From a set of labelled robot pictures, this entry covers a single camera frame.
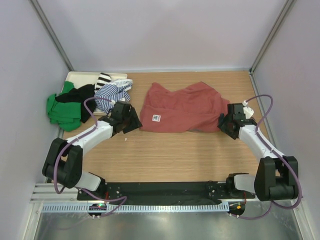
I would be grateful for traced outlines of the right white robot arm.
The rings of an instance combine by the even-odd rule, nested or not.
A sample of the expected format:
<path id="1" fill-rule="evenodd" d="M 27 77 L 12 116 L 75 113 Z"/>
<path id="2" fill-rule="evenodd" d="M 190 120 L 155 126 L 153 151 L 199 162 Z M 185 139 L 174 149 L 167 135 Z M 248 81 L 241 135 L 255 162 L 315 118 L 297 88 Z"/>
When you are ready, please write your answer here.
<path id="1" fill-rule="evenodd" d="M 285 156 L 262 134 L 253 119 L 254 111 L 242 103 L 227 105 L 227 114 L 221 114 L 218 128 L 232 139 L 245 143 L 258 160 L 256 175 L 234 173 L 225 192 L 237 198 L 243 191 L 255 194 L 260 201 L 292 200 L 299 196 L 298 161 Z"/>

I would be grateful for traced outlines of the red tank top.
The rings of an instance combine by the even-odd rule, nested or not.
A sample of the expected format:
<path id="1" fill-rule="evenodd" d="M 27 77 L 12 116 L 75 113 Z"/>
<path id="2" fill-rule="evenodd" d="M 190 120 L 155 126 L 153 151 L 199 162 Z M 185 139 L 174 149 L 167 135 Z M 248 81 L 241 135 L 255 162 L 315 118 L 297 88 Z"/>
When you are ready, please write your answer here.
<path id="1" fill-rule="evenodd" d="M 204 82 L 176 91 L 154 82 L 140 111 L 140 130 L 153 133 L 218 132 L 219 117 L 227 113 L 229 103 Z"/>

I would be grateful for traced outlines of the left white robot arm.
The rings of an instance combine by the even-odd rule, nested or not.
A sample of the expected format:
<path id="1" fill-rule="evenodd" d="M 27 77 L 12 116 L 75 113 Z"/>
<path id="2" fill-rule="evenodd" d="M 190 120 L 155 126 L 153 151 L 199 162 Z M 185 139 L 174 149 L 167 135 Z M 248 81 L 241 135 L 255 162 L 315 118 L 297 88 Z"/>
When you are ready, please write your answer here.
<path id="1" fill-rule="evenodd" d="M 142 127 L 135 108 L 128 102 L 117 101 L 109 115 L 82 133 L 67 138 L 56 138 L 48 150 L 42 174 L 65 188 L 88 190 L 93 199 L 101 200 L 106 194 L 105 180 L 83 171 L 83 158 L 91 149 L 122 132 L 129 133 Z"/>

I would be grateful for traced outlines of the green tank top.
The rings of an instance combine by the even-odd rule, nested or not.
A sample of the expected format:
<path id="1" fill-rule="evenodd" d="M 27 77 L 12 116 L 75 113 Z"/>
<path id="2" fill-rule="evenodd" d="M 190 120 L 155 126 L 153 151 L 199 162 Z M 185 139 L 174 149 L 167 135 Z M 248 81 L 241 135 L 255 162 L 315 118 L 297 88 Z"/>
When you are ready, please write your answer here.
<path id="1" fill-rule="evenodd" d="M 74 84 L 65 81 L 60 94 L 68 93 L 74 88 Z M 56 97 L 60 94 L 51 94 L 46 100 L 46 113 L 51 124 L 57 124 L 66 132 L 71 132 L 82 125 L 80 103 L 57 102 Z"/>

